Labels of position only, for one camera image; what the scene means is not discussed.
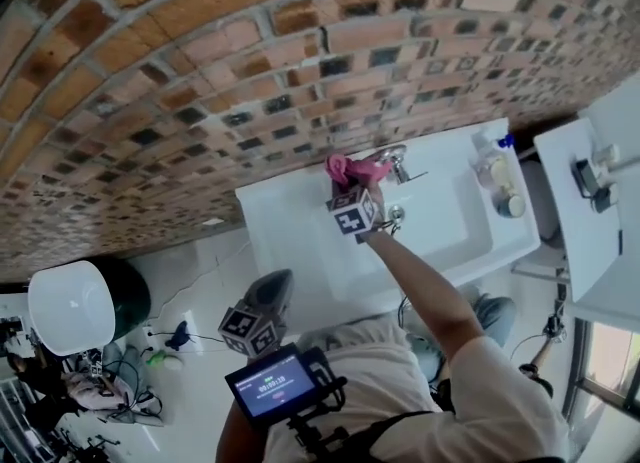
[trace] white sink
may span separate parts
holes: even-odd
[[[478,183],[472,164],[474,138],[497,139],[501,119],[405,142],[405,184],[381,183],[386,209],[405,211],[398,241],[464,285],[535,250],[540,240],[520,165],[506,153],[525,215],[507,219],[495,210],[491,192]],[[351,156],[362,158],[371,152]],[[274,177],[236,191],[242,203],[258,269],[293,271],[295,290],[290,333],[332,326],[397,308],[400,291],[382,262],[353,236],[343,236],[325,202],[331,182],[323,166]]]

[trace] chrome faucet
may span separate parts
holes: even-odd
[[[405,182],[409,182],[411,180],[409,178],[407,170],[405,170],[404,166],[402,165],[402,162],[404,161],[404,154],[406,154],[406,152],[406,145],[393,145],[391,147],[387,147],[374,152],[369,157],[367,157],[367,159],[381,164],[391,162],[393,166],[391,167],[389,175],[393,175],[393,177],[396,179],[396,183],[404,184]]]

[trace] sink drain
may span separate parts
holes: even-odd
[[[389,219],[396,224],[402,223],[404,221],[405,212],[402,207],[399,205],[394,205],[389,209]]]

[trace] tile floor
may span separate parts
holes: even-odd
[[[156,331],[173,331],[184,316],[191,333],[217,336],[218,323],[227,307],[245,293],[258,278],[249,236],[245,229],[201,239],[157,253],[137,257],[132,264],[142,273],[151,290],[151,317]],[[547,282],[515,277],[507,269],[488,275],[481,288],[492,295],[510,296],[518,306],[518,317],[505,350],[540,333],[553,308],[555,286]],[[543,375],[554,386],[554,402],[561,407],[571,363],[572,323],[567,341],[554,347]],[[139,348],[146,346],[142,329],[128,336]],[[534,339],[521,346],[514,360],[530,359],[541,346]],[[224,376],[244,365],[244,357],[221,344],[201,340],[180,351],[181,371],[148,368],[148,381],[164,402],[164,427],[103,424],[94,418],[67,415],[61,425],[70,429],[78,442],[89,436],[120,440],[109,449],[114,461],[123,463],[211,463],[218,438],[231,404],[231,392]]]

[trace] white table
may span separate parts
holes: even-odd
[[[569,278],[545,277],[514,268],[513,272],[570,285],[578,301],[619,256],[620,216],[614,205],[598,214],[583,198],[571,173],[572,164],[591,159],[598,144],[591,121],[582,118],[536,136],[533,140],[558,211]]]

